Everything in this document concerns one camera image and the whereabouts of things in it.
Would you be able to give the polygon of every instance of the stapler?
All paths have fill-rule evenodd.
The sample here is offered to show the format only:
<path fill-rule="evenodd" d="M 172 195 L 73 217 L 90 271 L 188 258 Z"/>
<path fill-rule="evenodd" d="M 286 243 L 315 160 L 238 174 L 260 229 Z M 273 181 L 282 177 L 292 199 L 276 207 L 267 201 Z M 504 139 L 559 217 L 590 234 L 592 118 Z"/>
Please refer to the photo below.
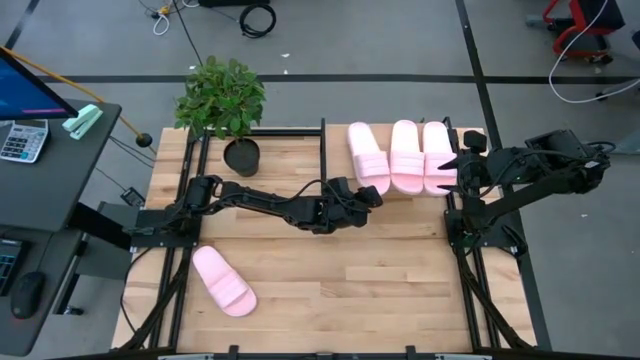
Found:
<path fill-rule="evenodd" d="M 78 111 L 78 117 L 69 118 L 62 127 L 71 133 L 71 137 L 80 140 L 91 126 L 102 116 L 103 111 L 95 105 L 87 105 Z"/>

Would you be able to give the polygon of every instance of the slipper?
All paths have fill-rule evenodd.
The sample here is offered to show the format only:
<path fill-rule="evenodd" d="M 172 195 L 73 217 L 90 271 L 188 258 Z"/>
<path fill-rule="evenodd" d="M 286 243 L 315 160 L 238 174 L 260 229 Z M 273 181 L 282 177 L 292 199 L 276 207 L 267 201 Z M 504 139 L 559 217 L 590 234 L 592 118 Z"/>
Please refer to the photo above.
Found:
<path fill-rule="evenodd" d="M 451 149 L 447 127 L 438 121 L 428 122 L 422 130 L 422 148 L 424 159 L 424 188 L 433 196 L 444 196 L 449 190 L 438 185 L 455 185 L 458 172 L 456 169 L 439 170 L 440 165 L 456 158 Z"/>
<path fill-rule="evenodd" d="M 420 151 L 418 126 L 400 120 L 391 133 L 391 183 L 407 195 L 418 195 L 424 189 L 424 154 Z"/>
<path fill-rule="evenodd" d="M 193 254 L 193 265 L 225 314 L 245 316 L 256 308 L 256 294 L 214 248 L 198 249 Z"/>
<path fill-rule="evenodd" d="M 380 151 L 369 125 L 363 122 L 349 125 L 347 139 L 360 185 L 374 186 L 380 195 L 389 191 L 391 179 L 387 153 Z"/>

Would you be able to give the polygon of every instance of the computer monitor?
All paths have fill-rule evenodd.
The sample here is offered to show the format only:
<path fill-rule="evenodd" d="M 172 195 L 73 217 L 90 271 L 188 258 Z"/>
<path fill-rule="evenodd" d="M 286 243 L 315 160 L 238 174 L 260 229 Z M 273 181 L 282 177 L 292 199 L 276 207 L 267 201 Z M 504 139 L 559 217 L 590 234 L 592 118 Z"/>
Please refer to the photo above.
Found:
<path fill-rule="evenodd" d="M 0 120 L 67 119 L 78 112 L 0 48 Z"/>

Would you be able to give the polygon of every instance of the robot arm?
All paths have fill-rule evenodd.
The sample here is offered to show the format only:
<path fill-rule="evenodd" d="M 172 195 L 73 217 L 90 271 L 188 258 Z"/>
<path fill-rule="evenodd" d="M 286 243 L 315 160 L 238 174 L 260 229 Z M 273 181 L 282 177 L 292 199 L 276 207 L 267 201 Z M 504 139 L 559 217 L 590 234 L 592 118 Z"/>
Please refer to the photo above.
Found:
<path fill-rule="evenodd" d="M 323 195 L 300 195 L 313 183 L 322 183 Z M 367 224 L 371 208 L 382 205 L 382 198 L 375 187 L 349 190 L 345 177 L 327 182 L 314 180 L 300 193 L 284 198 L 275 194 L 253 190 L 217 176 L 199 176 L 189 181 L 184 201 L 179 206 L 172 224 L 183 227 L 185 221 L 205 215 L 213 215 L 228 207 L 239 207 L 282 218 L 289 225 L 314 234 L 331 234 L 336 229 Z M 211 197 L 218 200 L 211 202 Z"/>
<path fill-rule="evenodd" d="M 558 130 L 525 141 L 526 148 L 506 148 L 481 155 L 486 137 L 465 133 L 469 150 L 441 169 L 457 169 L 458 183 L 445 187 L 462 195 L 467 230 L 477 232 L 498 217 L 552 194 L 585 194 L 600 184 L 611 164 L 600 146 L 582 144 L 570 130 Z M 490 204 L 481 200 L 496 186 L 528 186 Z"/>

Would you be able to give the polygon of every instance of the wooden table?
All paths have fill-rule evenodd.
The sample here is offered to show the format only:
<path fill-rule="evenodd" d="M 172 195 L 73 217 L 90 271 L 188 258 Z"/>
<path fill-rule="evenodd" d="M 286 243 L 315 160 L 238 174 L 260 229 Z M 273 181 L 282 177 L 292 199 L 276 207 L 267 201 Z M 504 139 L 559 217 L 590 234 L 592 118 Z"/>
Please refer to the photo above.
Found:
<path fill-rule="evenodd" d="M 388 149 L 391 125 L 372 128 L 380 147 Z M 356 189 L 346 129 L 327 126 L 327 175 L 347 176 Z M 174 201 L 186 138 L 182 130 L 164 129 L 148 208 Z M 262 153 L 257 175 L 240 178 L 231 171 L 221 159 L 226 142 L 219 140 L 210 143 L 205 173 L 282 196 L 319 178 L 318 137 L 257 140 Z M 318 192 L 312 187 L 308 194 Z M 325 236 L 242 209 L 204 218 L 200 244 L 215 247 L 250 283 L 258 308 L 244 318 L 223 314 L 192 268 L 178 351 L 227 352 L 234 344 L 243 353 L 400 353 L 406 345 L 415 345 L 418 352 L 470 351 L 460 278 L 442 218 L 445 199 L 390 191 L 384 201 L 367 226 Z M 482 252 L 494 303 L 523 339 L 535 343 L 516 261 L 498 249 Z M 164 254 L 163 249 L 150 251 L 129 276 L 124 304 L 136 326 L 156 302 Z M 488 346 L 484 316 L 476 305 Z M 171 311 L 170 306 L 161 345 L 168 338 Z M 113 346 L 131 334 L 120 314 Z"/>

